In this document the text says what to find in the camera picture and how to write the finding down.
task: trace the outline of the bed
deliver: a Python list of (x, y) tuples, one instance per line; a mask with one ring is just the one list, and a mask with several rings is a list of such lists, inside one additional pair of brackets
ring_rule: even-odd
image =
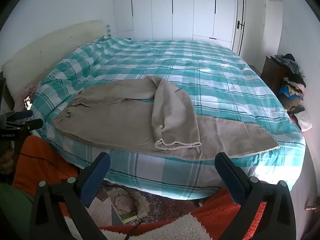
[(231, 50), (199, 41), (131, 41), (102, 36), (80, 46), (43, 79), (32, 110), (44, 126), (34, 133), (68, 162), (88, 166), (101, 151), (111, 156), (106, 179), (174, 199), (212, 195), (221, 186), (214, 161), (184, 161), (142, 153), (100, 149), (62, 136), (51, 119), (79, 91), (105, 82), (156, 75), (185, 89), (196, 114), (253, 122), (279, 143), (278, 150), (232, 161), (260, 180), (297, 181), (305, 140), (276, 96), (260, 77)]

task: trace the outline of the headboard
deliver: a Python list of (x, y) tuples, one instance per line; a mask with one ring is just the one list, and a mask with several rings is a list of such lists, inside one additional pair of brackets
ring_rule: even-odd
[(106, 34), (103, 21), (93, 20), (49, 33), (19, 50), (2, 68), (12, 98), (17, 98), (27, 85), (43, 80), (76, 48)]

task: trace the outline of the pink cloth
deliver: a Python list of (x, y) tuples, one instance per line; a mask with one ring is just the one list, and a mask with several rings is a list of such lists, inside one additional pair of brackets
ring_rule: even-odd
[(289, 81), (289, 79), (287, 77), (284, 78), (284, 81), (287, 81), (288, 84), (291, 84), (291, 85), (295, 86), (296, 88), (300, 89), (304, 95), (304, 90), (305, 90), (304, 85)]
[(33, 99), (35, 97), (36, 91), (38, 89), (38, 86), (40, 85), (41, 82), (37, 83), (37, 84), (30, 84), (28, 86), (26, 86), (22, 92), (20, 93), (20, 95), (18, 95), (16, 98), (14, 98), (14, 111), (15, 112), (20, 112), (22, 110), (26, 110), (26, 107), (24, 105), (24, 100), (27, 97), (31, 98), (31, 101), (33, 102)]

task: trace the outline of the phone screen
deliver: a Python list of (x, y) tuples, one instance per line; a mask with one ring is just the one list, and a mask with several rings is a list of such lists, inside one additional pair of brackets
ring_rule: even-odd
[(32, 106), (31, 98), (27, 97), (23, 101), (24, 101), (24, 106), (26, 107), (26, 109), (30, 110), (31, 106)]

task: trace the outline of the pile of clothes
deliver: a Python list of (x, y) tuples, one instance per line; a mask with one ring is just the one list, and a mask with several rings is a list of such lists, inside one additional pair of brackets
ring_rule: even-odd
[(296, 60), (294, 59), (294, 56), (292, 56), (292, 54), (288, 53), (286, 55), (275, 55), (274, 57), (271, 56), (271, 58), (279, 65), (288, 67), (293, 74), (303, 76), (300, 71), (300, 67), (296, 63)]
[(307, 114), (307, 111), (299, 103), (304, 98), (306, 83), (303, 80), (303, 75), (299, 65), (295, 62), (292, 54), (275, 55), (271, 57), (278, 64), (290, 69), (287, 77), (282, 81), (279, 89), (279, 101), (287, 111), (290, 119), (298, 128), (305, 132), (312, 127), (312, 123)]
[(284, 109), (290, 111), (291, 107), (297, 106), (303, 100), (306, 83), (299, 65), (295, 62), (292, 54), (275, 55), (271, 57), (278, 64), (290, 69), (289, 74), (282, 81), (279, 89), (279, 101)]
[(290, 73), (282, 81), (279, 94), (284, 94), (288, 98), (300, 98), (303, 100), (306, 84), (299, 74)]

